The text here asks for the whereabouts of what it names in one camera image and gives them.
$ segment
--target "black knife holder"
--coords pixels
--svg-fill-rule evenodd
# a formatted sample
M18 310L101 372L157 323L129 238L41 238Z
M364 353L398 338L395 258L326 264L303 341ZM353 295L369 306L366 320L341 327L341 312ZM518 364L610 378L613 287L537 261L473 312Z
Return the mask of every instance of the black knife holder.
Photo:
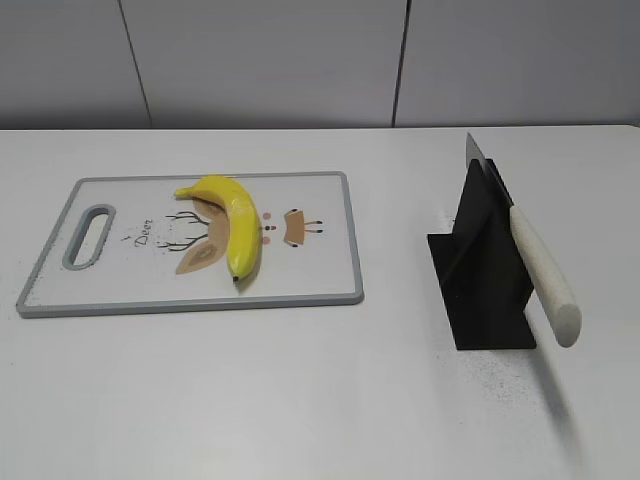
M458 350L536 348L524 315L533 284L499 192L472 160L452 233L427 236Z

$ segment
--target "wall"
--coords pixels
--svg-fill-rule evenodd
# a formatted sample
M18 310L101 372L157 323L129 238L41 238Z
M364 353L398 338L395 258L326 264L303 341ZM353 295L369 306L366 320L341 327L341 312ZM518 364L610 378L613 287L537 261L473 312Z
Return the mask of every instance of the wall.
M397 0L124 0L155 127L389 127Z
M112 0L3 0L0 128L149 125Z
M5 0L0 128L389 127L406 5ZM640 119L637 0L410 5L397 126Z
M398 126L640 118L637 0L413 0Z

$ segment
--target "white knife handle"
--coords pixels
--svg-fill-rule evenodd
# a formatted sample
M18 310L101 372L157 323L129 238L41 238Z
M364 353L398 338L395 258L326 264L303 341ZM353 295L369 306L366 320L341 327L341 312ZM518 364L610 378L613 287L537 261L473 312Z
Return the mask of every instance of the white knife handle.
M533 229L522 210L509 209L511 234L538 293L556 340L563 347L573 345L580 335L582 312L576 304L551 252Z

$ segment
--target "knife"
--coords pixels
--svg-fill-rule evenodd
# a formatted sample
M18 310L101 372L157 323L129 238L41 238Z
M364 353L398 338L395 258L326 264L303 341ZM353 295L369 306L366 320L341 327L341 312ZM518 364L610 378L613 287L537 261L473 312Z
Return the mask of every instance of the knife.
M558 343L572 346L582 328L582 312L576 303L558 264L551 252L527 220L522 210L513 203L493 160L485 158L470 133L467 133L467 168L471 160L477 159L487 177L493 177L509 207L511 235L531 277L538 298L549 319Z

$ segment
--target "yellow banana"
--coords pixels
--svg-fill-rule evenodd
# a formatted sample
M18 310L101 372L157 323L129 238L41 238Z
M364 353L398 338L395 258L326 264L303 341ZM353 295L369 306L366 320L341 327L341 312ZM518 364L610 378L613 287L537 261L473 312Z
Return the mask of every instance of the yellow banana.
M201 178L193 187L176 190L175 196L196 197L225 210L231 226L227 262L233 281L250 275L260 251L261 227L253 200L242 185L229 177L210 175Z

